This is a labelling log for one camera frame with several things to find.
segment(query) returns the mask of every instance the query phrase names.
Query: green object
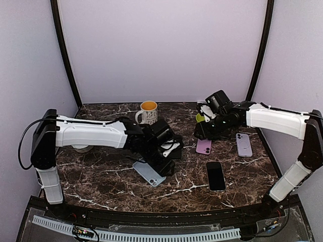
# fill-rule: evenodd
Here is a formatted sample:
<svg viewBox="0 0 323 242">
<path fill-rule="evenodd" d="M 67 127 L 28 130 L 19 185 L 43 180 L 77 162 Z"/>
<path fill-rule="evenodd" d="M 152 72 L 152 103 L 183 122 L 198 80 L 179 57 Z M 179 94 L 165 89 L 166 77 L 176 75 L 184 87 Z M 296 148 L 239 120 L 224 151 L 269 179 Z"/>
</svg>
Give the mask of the green object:
<svg viewBox="0 0 323 242">
<path fill-rule="evenodd" d="M 199 122 L 205 121 L 205 118 L 203 116 L 201 116 L 200 114 L 198 114 L 196 116 L 196 121 L 199 123 Z"/>
</svg>

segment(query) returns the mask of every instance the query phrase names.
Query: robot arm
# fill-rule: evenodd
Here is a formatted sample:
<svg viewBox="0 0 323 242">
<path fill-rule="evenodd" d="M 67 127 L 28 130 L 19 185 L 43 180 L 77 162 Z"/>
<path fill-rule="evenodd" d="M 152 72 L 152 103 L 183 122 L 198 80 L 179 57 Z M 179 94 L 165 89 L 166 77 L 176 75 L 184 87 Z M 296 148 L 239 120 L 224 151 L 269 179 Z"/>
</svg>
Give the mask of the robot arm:
<svg viewBox="0 0 323 242">
<path fill-rule="evenodd" d="M 56 147 L 71 145 L 83 149 L 100 145 L 129 149 L 139 153 L 160 176 L 174 169 L 171 154 L 183 147 L 182 138 L 163 119 L 139 126 L 126 117 L 112 122 L 82 120 L 59 116 L 55 109 L 48 110 L 43 118 L 33 134 L 31 163 L 51 205 L 64 201 L 56 167 Z M 163 149 L 167 143 L 172 145 Z"/>
<path fill-rule="evenodd" d="M 286 171 L 262 199 L 261 213 L 266 216 L 315 170 L 323 165 L 323 123 L 319 111 L 294 112 L 243 101 L 232 103 L 221 90 L 199 106 L 205 121 L 196 126 L 195 136 L 214 140 L 234 126 L 264 128 L 303 140 L 297 161 Z"/>
</svg>

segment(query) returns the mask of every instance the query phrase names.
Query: orange liquid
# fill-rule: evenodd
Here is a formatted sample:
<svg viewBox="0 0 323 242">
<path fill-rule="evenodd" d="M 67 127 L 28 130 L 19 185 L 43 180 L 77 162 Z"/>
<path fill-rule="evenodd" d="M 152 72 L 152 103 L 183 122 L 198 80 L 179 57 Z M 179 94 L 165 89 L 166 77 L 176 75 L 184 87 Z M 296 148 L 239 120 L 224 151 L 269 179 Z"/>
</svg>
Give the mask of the orange liquid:
<svg viewBox="0 0 323 242">
<path fill-rule="evenodd" d="M 146 101 L 141 104 L 141 108 L 145 111 L 152 111 L 157 108 L 157 103 L 152 101 Z"/>
</svg>

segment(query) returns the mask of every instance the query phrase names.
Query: mug handle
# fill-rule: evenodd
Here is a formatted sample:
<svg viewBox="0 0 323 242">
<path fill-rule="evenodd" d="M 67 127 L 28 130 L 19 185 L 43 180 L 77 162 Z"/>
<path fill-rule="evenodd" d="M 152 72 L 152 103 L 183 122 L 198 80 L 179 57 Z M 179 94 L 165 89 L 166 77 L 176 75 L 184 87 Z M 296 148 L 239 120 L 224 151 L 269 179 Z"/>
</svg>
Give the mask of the mug handle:
<svg viewBox="0 0 323 242">
<path fill-rule="evenodd" d="M 138 111 L 138 112 L 136 113 L 136 116 L 135 116 L 135 120 L 136 120 L 136 122 L 137 122 L 137 123 L 139 123 L 140 125 L 141 125 L 141 124 L 143 124 L 143 122 L 144 122 L 143 120 L 141 120 L 141 122 L 139 122 L 139 121 L 138 121 L 138 117 L 139 117 L 139 115 L 141 115 L 141 114 L 143 114 L 143 110 Z"/>
</svg>

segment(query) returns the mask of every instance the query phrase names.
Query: black metal pole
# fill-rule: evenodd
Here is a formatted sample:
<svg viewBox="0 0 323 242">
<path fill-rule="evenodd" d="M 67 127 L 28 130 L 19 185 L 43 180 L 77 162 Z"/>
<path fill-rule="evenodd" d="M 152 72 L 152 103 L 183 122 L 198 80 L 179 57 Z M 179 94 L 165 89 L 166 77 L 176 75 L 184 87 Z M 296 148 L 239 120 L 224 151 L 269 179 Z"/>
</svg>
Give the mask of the black metal pole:
<svg viewBox="0 0 323 242">
<path fill-rule="evenodd" d="M 268 0 L 267 2 L 267 10 L 266 10 L 266 16 L 264 19 L 264 24 L 263 24 L 263 30 L 262 30 L 262 36 L 261 36 L 261 41 L 260 41 L 260 47 L 259 47 L 259 52 L 256 60 L 256 65 L 253 70 L 250 86 L 248 89 L 247 101 L 251 101 L 254 90 L 257 85 L 259 73 L 261 70 L 261 65 L 264 57 L 264 53 L 266 50 L 267 46 L 267 41 L 268 41 L 268 36 L 269 36 L 269 30 L 271 28 L 271 22 L 272 22 L 272 16 L 273 16 L 273 10 L 274 10 L 274 2 L 275 0 Z"/>
<path fill-rule="evenodd" d="M 82 101 L 81 97 L 79 94 L 79 91 L 77 90 L 76 82 L 73 76 L 72 68 L 71 68 L 71 63 L 69 56 L 67 54 L 67 49 L 65 45 L 65 40 L 64 40 L 64 35 L 63 35 L 63 29 L 62 29 L 62 23 L 60 19 L 60 12 L 59 12 L 59 6 L 57 0 L 51 0 L 51 11 L 52 11 L 52 17 L 54 19 L 54 24 L 55 24 L 55 29 L 56 29 L 56 35 L 57 35 L 57 40 L 59 42 L 60 50 L 61 50 L 61 55 L 63 59 L 63 63 L 65 66 L 65 71 L 67 74 L 67 77 L 69 79 L 69 83 L 74 95 L 75 102 L 78 106 L 78 108 L 82 107 Z"/>
</svg>

